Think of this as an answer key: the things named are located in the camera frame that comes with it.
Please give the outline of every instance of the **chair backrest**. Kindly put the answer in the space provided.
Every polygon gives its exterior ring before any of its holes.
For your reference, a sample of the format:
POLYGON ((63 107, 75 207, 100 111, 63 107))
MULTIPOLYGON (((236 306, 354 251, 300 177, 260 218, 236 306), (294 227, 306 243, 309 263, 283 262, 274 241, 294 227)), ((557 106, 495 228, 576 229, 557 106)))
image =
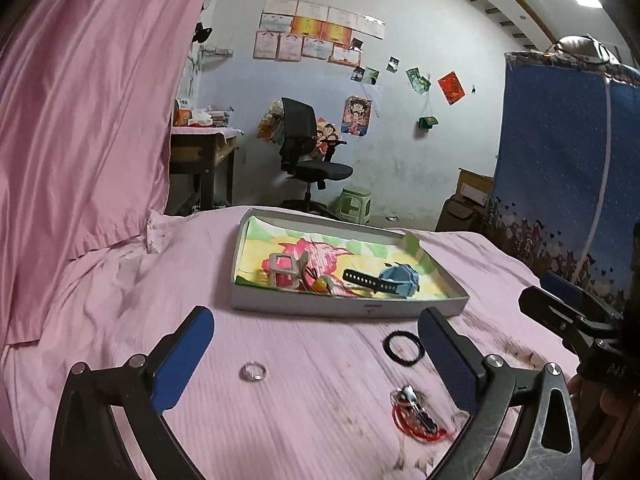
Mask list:
POLYGON ((280 149, 282 171, 293 173, 298 159, 308 155, 318 142, 318 126, 314 109, 299 101, 282 98, 284 108, 284 142, 280 149))

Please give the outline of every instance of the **red diamond-shaped poster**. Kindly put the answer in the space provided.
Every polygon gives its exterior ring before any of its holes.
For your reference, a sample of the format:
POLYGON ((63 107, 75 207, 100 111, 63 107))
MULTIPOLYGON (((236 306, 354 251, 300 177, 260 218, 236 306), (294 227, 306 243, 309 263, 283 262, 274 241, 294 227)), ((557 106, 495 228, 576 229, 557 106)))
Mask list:
POLYGON ((465 90, 460 84, 460 80, 455 72, 451 72, 444 76, 442 79, 438 79, 438 84, 450 105, 460 101, 465 96, 465 90))

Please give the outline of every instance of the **pink splash pattern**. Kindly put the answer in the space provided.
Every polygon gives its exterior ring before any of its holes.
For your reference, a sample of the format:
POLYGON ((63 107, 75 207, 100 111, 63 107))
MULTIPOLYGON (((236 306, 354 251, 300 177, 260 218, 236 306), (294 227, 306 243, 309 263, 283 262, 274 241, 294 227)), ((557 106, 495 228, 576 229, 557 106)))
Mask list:
MULTIPOLYGON (((335 286, 332 289, 332 293, 334 295, 357 296, 357 294, 344 286, 342 280, 333 275, 338 268, 338 256, 353 254, 347 249, 333 247, 332 245, 324 242, 309 242, 304 238, 300 238, 300 240, 295 244, 283 242, 279 245, 284 248, 282 251, 283 254, 292 254, 292 256, 297 260, 299 260, 302 257, 302 254, 306 251, 309 254, 307 267, 309 269, 317 270, 319 276, 322 276, 323 274, 327 276, 330 275, 334 280, 335 286)), ((285 269, 287 267, 289 267, 289 261, 284 258, 279 258, 278 268, 285 269)), ((264 270, 264 272, 269 272, 269 259, 262 262, 262 270, 264 270)), ((313 280, 308 275, 305 275, 304 280, 307 285, 311 285, 311 283, 313 283, 313 280)), ((290 281, 287 276, 276 277, 276 285, 278 286, 286 286, 289 283, 290 281)))

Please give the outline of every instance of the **desk leg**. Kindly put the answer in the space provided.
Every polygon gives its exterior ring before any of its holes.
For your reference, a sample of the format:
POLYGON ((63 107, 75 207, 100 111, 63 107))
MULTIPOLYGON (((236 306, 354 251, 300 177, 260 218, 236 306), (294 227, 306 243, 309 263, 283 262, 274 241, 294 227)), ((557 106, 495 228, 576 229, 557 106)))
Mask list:
POLYGON ((215 155, 218 136, 207 136, 210 139, 202 147, 202 173, 200 174, 200 210, 213 209, 213 182, 216 173, 215 155))
POLYGON ((229 153, 226 158, 226 201, 234 204, 234 161, 236 160, 236 150, 229 153))

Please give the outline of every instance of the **chair seat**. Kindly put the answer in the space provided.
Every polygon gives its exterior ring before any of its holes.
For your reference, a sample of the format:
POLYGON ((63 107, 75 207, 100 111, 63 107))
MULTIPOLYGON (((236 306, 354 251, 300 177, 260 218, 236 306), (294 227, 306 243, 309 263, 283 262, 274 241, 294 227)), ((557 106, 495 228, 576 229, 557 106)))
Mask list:
POLYGON ((353 168, 346 164, 324 160, 303 160, 298 163, 294 178, 304 182, 320 182, 321 180, 344 180, 352 174, 353 168))

